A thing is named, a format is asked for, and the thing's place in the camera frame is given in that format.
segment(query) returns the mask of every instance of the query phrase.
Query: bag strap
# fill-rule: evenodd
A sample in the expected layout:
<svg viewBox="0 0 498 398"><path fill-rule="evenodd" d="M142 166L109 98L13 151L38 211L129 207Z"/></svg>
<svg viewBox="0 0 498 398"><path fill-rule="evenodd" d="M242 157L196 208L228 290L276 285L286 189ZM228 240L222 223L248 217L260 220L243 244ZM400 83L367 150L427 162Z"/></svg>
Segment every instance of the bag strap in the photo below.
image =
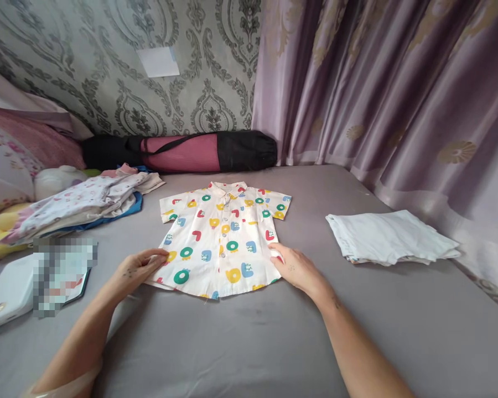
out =
<svg viewBox="0 0 498 398"><path fill-rule="evenodd" d="M206 134L217 134L217 132L210 132L210 133L197 133L197 134L192 134L192 135L187 135L185 137L182 137L178 140L175 140L175 141L172 141L172 142L169 142L168 144L164 144L163 146L161 146L159 149L157 149L155 152L147 152L147 151L140 151L140 154L141 155L147 155L147 156L152 156L152 155L158 155L159 153L162 153L162 152L166 152L170 149L173 149L175 148L176 146L179 146L180 144L188 141L189 139L191 138L195 138L195 137L198 137L200 135L206 135ZM148 148L148 139L149 138L152 138L152 137L145 137L144 138L144 148Z"/></svg>

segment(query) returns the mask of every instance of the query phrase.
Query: baby clothes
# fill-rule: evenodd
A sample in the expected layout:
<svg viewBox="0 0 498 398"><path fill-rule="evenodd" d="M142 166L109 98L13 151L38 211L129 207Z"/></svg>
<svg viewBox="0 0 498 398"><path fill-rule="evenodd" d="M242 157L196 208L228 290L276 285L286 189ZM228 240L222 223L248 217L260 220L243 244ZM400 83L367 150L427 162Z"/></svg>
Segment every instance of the baby clothes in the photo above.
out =
<svg viewBox="0 0 498 398"><path fill-rule="evenodd" d="M245 182L161 199L162 221L174 220L160 245L169 256L147 283L217 300L275 282L270 257L279 252L267 245L278 241L273 218L284 219L291 199Z"/></svg>
<svg viewBox="0 0 498 398"><path fill-rule="evenodd" d="M459 246L424 224L407 210L386 214L335 216L326 220L341 253L353 264L373 262L384 266L398 261L428 265L437 259L456 258Z"/></svg>
<svg viewBox="0 0 498 398"><path fill-rule="evenodd" d="M158 173L146 172L89 178L21 210L19 220L0 243L31 243L61 228L119 216L135 204L133 192L144 195L163 184Z"/></svg>

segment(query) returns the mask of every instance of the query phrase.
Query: yellow stuffed toy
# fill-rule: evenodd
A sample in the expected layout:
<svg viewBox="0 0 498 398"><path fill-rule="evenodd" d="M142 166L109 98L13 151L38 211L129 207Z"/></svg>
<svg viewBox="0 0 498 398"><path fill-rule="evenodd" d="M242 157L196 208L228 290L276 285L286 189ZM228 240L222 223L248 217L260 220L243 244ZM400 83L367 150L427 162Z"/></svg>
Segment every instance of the yellow stuffed toy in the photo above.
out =
<svg viewBox="0 0 498 398"><path fill-rule="evenodd" d="M31 203L19 203L5 209L0 213L0 240L4 238L9 230L12 229L18 220L18 212L31 205ZM24 250L28 245L8 246L0 244L0 259L3 259L9 253Z"/></svg>

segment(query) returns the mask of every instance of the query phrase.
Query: forearm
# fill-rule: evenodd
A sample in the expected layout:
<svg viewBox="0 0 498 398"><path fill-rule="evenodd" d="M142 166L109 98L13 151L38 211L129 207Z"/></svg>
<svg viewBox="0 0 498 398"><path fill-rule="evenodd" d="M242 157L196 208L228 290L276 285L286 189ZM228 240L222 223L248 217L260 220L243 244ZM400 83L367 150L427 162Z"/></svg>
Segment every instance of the forearm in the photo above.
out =
<svg viewBox="0 0 498 398"><path fill-rule="evenodd" d="M100 290L77 320L32 392L46 392L84 375L101 360L117 302Z"/></svg>
<svg viewBox="0 0 498 398"><path fill-rule="evenodd" d="M335 293L314 297L341 375L352 398L412 398L396 369L374 345Z"/></svg>

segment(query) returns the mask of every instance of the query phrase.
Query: white shirt with colorful print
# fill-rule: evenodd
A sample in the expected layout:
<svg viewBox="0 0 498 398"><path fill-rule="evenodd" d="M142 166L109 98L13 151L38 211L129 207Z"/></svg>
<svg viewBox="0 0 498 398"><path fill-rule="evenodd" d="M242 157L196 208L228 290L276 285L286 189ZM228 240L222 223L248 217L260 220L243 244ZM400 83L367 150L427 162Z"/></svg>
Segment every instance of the white shirt with colorful print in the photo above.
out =
<svg viewBox="0 0 498 398"><path fill-rule="evenodd" d="M217 300L259 289L281 276L273 218L284 219L291 196L211 182L208 188L160 200L162 221L174 220L161 248L170 255L148 284Z"/></svg>

